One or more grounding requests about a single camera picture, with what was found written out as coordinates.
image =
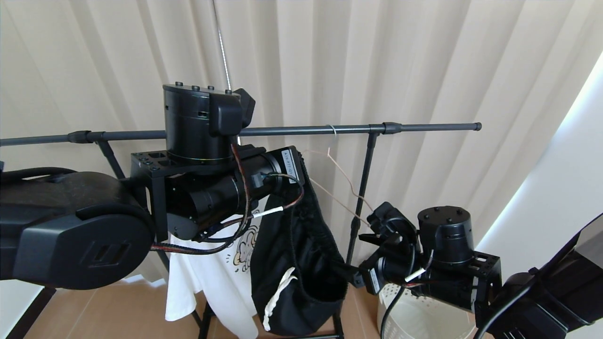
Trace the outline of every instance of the black fabric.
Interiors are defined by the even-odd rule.
[[[297,279],[281,292],[270,316],[270,332],[277,335],[316,332],[340,309],[348,286],[333,267],[333,261],[344,260],[324,223],[316,193],[301,162],[305,177],[303,199],[284,212],[262,217],[251,255],[251,296],[262,321],[266,304],[285,271],[295,267],[292,275]],[[282,206],[297,195],[297,191],[283,197],[273,194],[265,209]]]

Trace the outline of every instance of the laundry basket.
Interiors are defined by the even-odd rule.
[[[379,293],[377,328],[394,297],[398,285],[388,284]],[[473,317],[466,311],[425,297],[416,298],[410,291],[404,294],[387,318],[386,339],[465,339],[473,332]]]

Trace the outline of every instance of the brown tile floor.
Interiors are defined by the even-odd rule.
[[[199,328],[191,316],[167,322],[166,285],[152,287],[145,282],[117,283],[90,291],[60,290],[48,303],[26,339],[56,338],[197,338]],[[198,295],[197,311],[203,313],[205,298]],[[366,290],[350,288],[341,314],[346,338],[377,339],[377,298]],[[256,317],[259,338],[276,336],[264,332]],[[333,331],[327,322],[319,333]],[[236,338],[215,319],[208,338]]]

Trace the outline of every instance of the curtain fold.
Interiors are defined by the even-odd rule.
[[[603,2],[8,1],[1,15],[2,138],[74,130],[163,129],[161,85],[233,89],[257,101],[252,126],[473,122],[474,131],[380,136],[366,198],[411,220],[455,204],[476,243],[523,182],[603,50]],[[366,135],[332,154],[359,185]],[[253,137],[269,149],[326,151],[333,136]],[[162,141],[115,142],[122,166]],[[3,147],[8,169],[110,172],[91,145]],[[350,209],[334,165],[313,179]],[[317,188],[345,253],[352,216]],[[370,211],[365,207],[362,216]],[[361,232],[369,232],[365,226]],[[372,251],[358,243],[355,262]]]

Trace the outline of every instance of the black baseboard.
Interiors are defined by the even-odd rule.
[[[56,291],[50,287],[43,288],[27,310],[25,310],[25,313],[23,313],[21,319],[19,319],[6,339],[23,339]]]

